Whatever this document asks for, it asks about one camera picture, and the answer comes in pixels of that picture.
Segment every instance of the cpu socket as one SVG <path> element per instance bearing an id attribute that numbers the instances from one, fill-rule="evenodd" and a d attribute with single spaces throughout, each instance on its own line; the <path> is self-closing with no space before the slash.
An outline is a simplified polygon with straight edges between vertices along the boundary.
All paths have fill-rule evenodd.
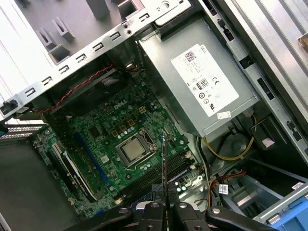
<path id="1" fill-rule="evenodd" d="M 144 128 L 141 128 L 116 147 L 116 151 L 126 167 L 145 160 L 153 155 L 156 150 L 153 140 Z"/>

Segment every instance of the circuit board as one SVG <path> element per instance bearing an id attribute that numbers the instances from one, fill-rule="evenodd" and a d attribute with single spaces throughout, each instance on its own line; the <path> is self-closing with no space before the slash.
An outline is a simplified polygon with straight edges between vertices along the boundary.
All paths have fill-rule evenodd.
<path id="1" fill-rule="evenodd" d="M 121 189 L 162 163 L 163 131 L 168 158 L 189 151 L 145 74 L 135 75 L 126 88 L 84 116 L 45 117 L 50 127 L 32 142 L 48 166 L 51 161 L 46 152 L 53 151 L 55 143 L 67 150 L 97 201 L 91 203 L 84 195 L 76 199 L 58 172 L 52 172 L 77 213 L 85 218 L 116 206 Z"/>

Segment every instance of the motherboard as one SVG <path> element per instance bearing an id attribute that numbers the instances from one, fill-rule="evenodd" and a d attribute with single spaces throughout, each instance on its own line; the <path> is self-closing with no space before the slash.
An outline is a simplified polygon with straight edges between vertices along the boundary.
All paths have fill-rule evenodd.
<path id="1" fill-rule="evenodd" d="M 144 73 L 135 74 L 123 90 L 83 116 L 44 117 L 49 127 L 32 142 L 81 217 L 119 204 L 131 206 L 145 198 L 153 183 L 161 183 L 163 133 L 168 180 L 194 169 L 187 139 Z"/>

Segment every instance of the dell logo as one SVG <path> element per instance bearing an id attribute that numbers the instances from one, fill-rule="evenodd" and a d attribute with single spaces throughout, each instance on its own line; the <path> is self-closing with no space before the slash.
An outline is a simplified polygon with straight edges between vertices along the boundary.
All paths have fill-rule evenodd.
<path id="1" fill-rule="evenodd" d="M 114 105 L 114 108 L 117 110 L 117 109 L 119 109 L 120 107 L 122 107 L 125 104 L 127 104 L 127 101 L 126 100 L 122 100 L 118 104 Z"/>

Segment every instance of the white label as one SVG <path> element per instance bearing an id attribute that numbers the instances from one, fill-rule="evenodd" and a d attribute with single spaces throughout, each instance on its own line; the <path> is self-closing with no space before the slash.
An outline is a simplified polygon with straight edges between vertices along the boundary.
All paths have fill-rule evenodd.
<path id="1" fill-rule="evenodd" d="M 239 97 L 204 45 L 194 45 L 171 62 L 209 117 Z"/>
<path id="2" fill-rule="evenodd" d="M 18 111 L 16 111 L 16 113 L 23 113 L 23 112 L 25 112 L 28 109 L 29 109 L 28 107 L 22 107 Z"/>
<path id="3" fill-rule="evenodd" d="M 266 147 L 266 148 L 269 148 L 269 147 L 271 147 L 275 142 L 274 141 L 272 141 L 270 138 L 265 138 L 264 140 L 262 140 L 262 143 L 264 144 L 264 146 Z"/>
<path id="4" fill-rule="evenodd" d="M 231 118 L 230 111 L 217 113 L 217 119 L 220 120 L 220 119 L 226 119 L 226 118 Z"/>
<path id="5" fill-rule="evenodd" d="M 219 185 L 219 193 L 224 194 L 224 195 L 228 195 L 228 193 L 229 193 L 228 185 L 227 184 L 220 184 Z"/>
<path id="6" fill-rule="evenodd" d="M 299 182 L 299 183 L 297 183 L 296 185 L 294 185 L 293 187 L 292 187 L 292 189 L 298 189 L 300 186 L 302 186 L 302 185 L 304 185 L 304 183 L 302 183 L 302 182 Z"/>
<path id="7" fill-rule="evenodd" d="M 102 158 L 101 158 L 101 161 L 103 164 L 107 163 L 109 161 L 109 158 L 108 156 L 104 155 Z"/>

